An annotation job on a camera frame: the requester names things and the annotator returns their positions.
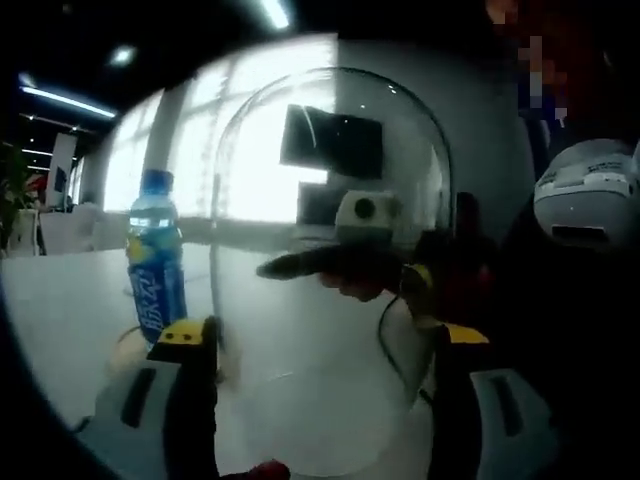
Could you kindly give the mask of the person's right hand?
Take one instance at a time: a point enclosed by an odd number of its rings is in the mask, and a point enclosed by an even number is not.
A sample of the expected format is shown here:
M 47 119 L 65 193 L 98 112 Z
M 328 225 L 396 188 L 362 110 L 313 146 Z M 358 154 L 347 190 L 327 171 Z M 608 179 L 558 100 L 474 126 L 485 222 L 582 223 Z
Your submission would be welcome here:
M 318 275 L 320 283 L 328 288 L 338 291 L 341 295 L 354 298 L 360 302 L 372 301 L 383 293 L 397 294 L 400 289 L 398 277 L 344 277 L 329 273 Z

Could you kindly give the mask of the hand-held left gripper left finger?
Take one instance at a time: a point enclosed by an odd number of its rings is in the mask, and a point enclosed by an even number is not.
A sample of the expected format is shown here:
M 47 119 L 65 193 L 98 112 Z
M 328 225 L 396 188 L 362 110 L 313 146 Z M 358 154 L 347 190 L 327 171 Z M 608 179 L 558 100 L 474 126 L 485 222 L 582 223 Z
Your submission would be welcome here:
M 96 401 L 92 452 L 120 479 L 217 479 L 218 322 L 180 320 Z

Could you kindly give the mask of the person's left hand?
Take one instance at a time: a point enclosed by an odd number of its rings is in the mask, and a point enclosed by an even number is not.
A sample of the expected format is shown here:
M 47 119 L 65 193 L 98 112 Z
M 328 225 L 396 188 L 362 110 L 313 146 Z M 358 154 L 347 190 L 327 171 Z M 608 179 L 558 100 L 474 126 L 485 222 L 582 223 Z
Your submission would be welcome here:
M 247 473 L 249 480 L 289 480 L 289 468 L 275 460 L 261 463 Z

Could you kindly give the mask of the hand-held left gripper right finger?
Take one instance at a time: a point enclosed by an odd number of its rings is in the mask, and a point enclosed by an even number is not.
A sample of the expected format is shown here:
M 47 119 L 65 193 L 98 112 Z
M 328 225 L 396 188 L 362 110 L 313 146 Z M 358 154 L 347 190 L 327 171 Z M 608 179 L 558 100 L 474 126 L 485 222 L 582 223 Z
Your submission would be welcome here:
M 546 401 L 477 333 L 434 332 L 433 479 L 532 479 L 556 459 Z

